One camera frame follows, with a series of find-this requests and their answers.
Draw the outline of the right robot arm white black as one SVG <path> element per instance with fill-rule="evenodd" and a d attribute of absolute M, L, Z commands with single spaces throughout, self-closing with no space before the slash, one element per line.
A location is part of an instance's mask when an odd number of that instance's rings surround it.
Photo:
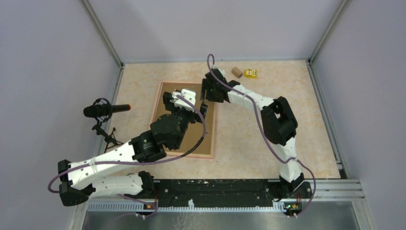
<path fill-rule="evenodd" d="M 294 197 L 300 192 L 304 174 L 295 148 L 298 123 L 287 99 L 262 96 L 238 81 L 226 81 L 223 74 L 223 69 L 210 69 L 205 74 L 201 99 L 240 105 L 255 113 L 265 143 L 281 163 L 281 192 L 286 197 Z"/>

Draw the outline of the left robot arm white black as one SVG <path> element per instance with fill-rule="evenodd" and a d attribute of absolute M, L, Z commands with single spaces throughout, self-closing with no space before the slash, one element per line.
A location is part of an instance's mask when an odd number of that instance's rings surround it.
<path fill-rule="evenodd" d="M 196 150 L 206 134 L 205 116 L 208 106 L 195 105 L 196 93 L 183 89 L 165 92 L 163 103 L 168 114 L 150 124 L 150 130 L 121 146 L 88 160 L 58 163 L 60 185 L 57 193 L 66 207 L 85 203 L 89 199 L 110 195 L 133 195 L 148 198 L 155 189 L 153 176 L 140 171 L 127 176 L 113 173 L 130 166 L 162 164 L 183 158 Z M 189 124 L 201 123 L 203 133 L 187 152 L 167 159 L 166 150 L 179 150 Z"/>

